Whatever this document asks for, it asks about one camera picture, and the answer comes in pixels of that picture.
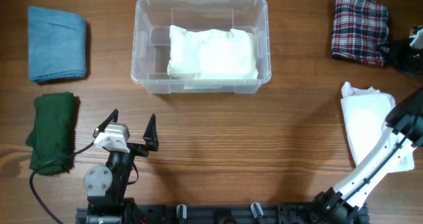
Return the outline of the cream cloth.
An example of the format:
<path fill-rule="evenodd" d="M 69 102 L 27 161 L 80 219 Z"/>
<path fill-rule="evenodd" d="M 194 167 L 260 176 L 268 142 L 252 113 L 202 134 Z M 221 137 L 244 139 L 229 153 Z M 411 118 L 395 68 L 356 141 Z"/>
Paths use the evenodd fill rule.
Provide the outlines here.
<path fill-rule="evenodd" d="M 167 74 L 177 79 L 256 79 L 254 36 L 244 30 L 188 31 L 169 26 Z"/>

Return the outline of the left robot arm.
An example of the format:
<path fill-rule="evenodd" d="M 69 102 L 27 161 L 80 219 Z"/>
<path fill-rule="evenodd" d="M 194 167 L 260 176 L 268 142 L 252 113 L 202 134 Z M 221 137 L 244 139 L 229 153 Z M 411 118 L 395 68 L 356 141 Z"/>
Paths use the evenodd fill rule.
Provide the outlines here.
<path fill-rule="evenodd" d="M 128 139 L 127 125 L 118 122 L 118 110 L 113 112 L 93 132 L 93 145 L 109 152 L 105 165 L 90 168 L 84 177 L 88 208 L 79 209 L 76 223 L 147 223 L 142 210 L 133 198 L 125 198 L 126 188 L 134 184 L 131 172 L 137 171 L 136 157 L 148 157 L 159 149 L 156 117 L 153 114 L 143 135 L 144 144 Z"/>

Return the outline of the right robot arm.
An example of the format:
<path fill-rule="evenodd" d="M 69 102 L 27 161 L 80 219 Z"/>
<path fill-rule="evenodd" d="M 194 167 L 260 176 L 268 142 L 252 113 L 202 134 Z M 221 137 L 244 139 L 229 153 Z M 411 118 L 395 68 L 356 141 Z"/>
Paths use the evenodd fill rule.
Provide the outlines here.
<path fill-rule="evenodd" d="M 390 172 L 414 167 L 422 146 L 422 89 L 402 102 L 372 87 L 341 89 L 342 111 L 355 169 L 335 187 L 297 210 L 304 223 L 368 223 L 365 200 Z"/>

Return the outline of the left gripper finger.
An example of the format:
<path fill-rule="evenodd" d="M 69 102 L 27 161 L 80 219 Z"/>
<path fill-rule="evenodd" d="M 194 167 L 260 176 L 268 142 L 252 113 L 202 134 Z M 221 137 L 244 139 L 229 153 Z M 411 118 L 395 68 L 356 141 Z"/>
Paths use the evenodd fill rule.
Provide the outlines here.
<path fill-rule="evenodd" d="M 152 114 L 148 125 L 145 129 L 145 133 L 143 135 L 143 140 L 145 141 L 145 145 L 147 146 L 148 150 L 150 151 L 158 151 L 159 149 L 159 139 L 157 135 L 157 127 L 156 127 L 156 116 Z"/>
<path fill-rule="evenodd" d="M 117 122 L 118 120 L 118 113 L 117 109 L 114 109 L 112 113 L 94 130 L 93 137 L 97 137 L 99 133 L 104 132 L 107 125 L 111 122 Z"/>

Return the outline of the plaid flannel cloth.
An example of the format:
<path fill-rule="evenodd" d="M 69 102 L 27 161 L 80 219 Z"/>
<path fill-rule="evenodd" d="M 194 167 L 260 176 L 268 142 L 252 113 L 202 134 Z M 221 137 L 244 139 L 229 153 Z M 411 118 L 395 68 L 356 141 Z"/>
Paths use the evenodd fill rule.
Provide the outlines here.
<path fill-rule="evenodd" d="M 389 12 L 377 0 L 336 0 L 331 57 L 370 66 L 386 61 L 377 46 L 389 40 Z"/>

